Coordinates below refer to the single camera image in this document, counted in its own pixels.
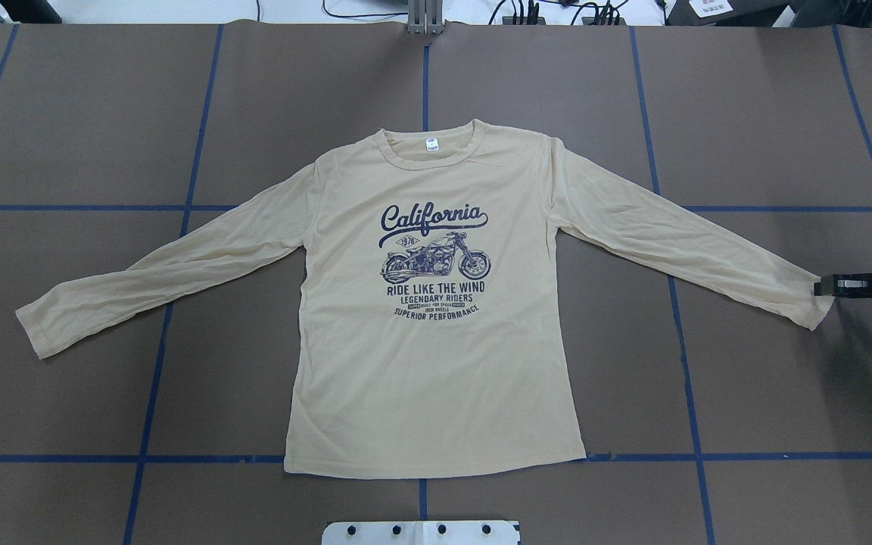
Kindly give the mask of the grey aluminium frame post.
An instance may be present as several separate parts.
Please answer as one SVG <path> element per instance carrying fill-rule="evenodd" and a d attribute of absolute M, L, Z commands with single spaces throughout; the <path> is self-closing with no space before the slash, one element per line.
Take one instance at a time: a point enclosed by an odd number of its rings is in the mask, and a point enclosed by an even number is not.
<path fill-rule="evenodd" d="M 444 30 L 442 0 L 407 1 L 407 32 L 410 35 L 440 35 Z"/>

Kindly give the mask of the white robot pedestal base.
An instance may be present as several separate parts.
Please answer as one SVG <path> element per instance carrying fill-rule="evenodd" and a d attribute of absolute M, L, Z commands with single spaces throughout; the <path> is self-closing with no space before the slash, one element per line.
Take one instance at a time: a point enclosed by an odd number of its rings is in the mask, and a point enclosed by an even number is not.
<path fill-rule="evenodd" d="M 520 544 L 519 523 L 506 520 L 336 522 L 322 544 Z"/>

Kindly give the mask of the cream long-sleeve printed shirt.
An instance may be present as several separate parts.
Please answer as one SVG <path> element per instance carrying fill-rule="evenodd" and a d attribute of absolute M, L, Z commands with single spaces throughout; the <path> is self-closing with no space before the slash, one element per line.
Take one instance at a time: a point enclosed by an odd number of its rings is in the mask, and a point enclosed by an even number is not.
<path fill-rule="evenodd" d="M 284 469 L 457 478 L 586 455 L 559 320 L 557 232 L 808 330 L 819 276 L 569 151 L 472 120 L 378 131 L 125 270 L 15 315 L 39 358 L 306 252 Z"/>

